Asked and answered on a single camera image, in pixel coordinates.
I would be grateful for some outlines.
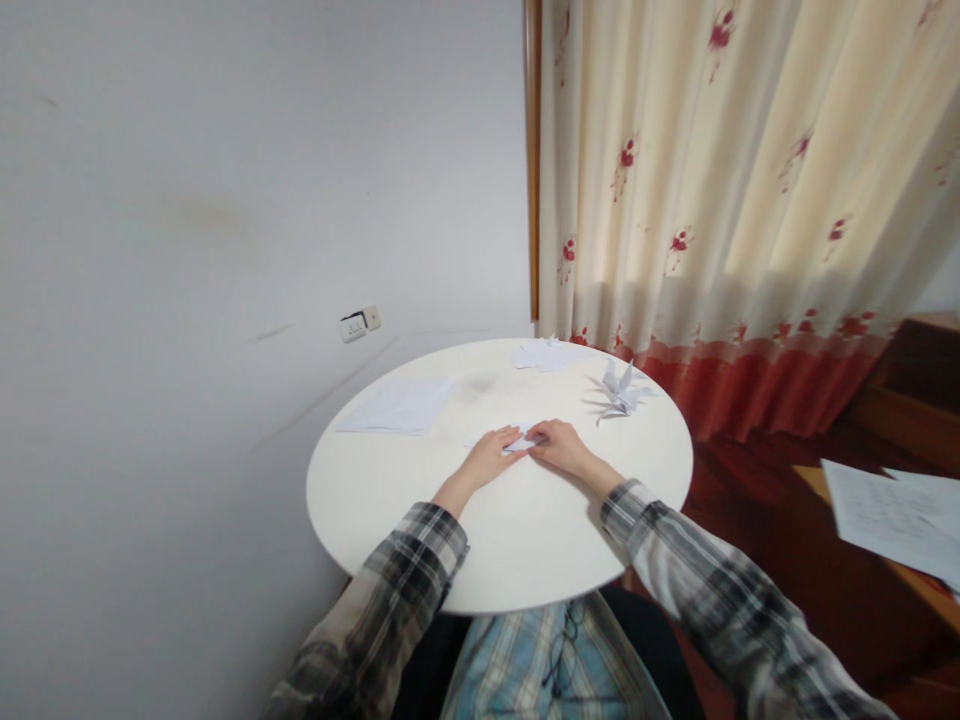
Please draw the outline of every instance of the person's left hand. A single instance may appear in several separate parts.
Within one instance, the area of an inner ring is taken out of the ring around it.
[[[496,478],[515,462],[527,456],[526,450],[503,454],[503,449],[523,436],[520,428],[508,425],[491,430],[473,446],[453,477],[477,490]]]

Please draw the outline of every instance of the blue plaid shirt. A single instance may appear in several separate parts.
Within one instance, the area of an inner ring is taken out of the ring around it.
[[[683,627],[749,718],[893,718],[850,678],[802,613],[730,544],[659,502],[636,480],[603,505],[604,529],[653,598]],[[413,506],[314,628],[262,717],[389,718],[404,665],[468,552],[440,507]],[[558,636],[578,627],[557,669]],[[544,684],[553,670],[556,681]],[[477,618],[447,693],[445,718],[668,718],[643,663],[598,593]]]

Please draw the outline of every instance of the electrical outlet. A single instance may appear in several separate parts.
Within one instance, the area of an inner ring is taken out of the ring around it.
[[[383,323],[380,322],[380,313],[376,305],[367,305],[363,309],[363,318],[367,321],[367,330],[376,330]]]
[[[359,340],[366,334],[367,324],[363,320],[363,313],[356,312],[340,320],[340,337],[344,342]]]

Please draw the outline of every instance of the cuff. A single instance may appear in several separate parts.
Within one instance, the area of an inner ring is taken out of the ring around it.
[[[659,498],[639,480],[625,480],[617,485],[600,509],[600,522],[603,529],[621,544],[627,544],[627,538],[636,527],[644,508]]]
[[[447,574],[448,583],[470,551],[463,526],[453,515],[433,503],[414,503],[396,531],[416,538],[433,551]]]

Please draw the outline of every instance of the wooden cabinet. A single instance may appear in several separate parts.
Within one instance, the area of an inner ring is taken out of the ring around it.
[[[847,409],[848,422],[960,475],[960,323],[907,318]]]
[[[837,536],[819,468],[769,524],[757,561],[850,675],[904,720],[960,718],[960,605],[910,568]]]

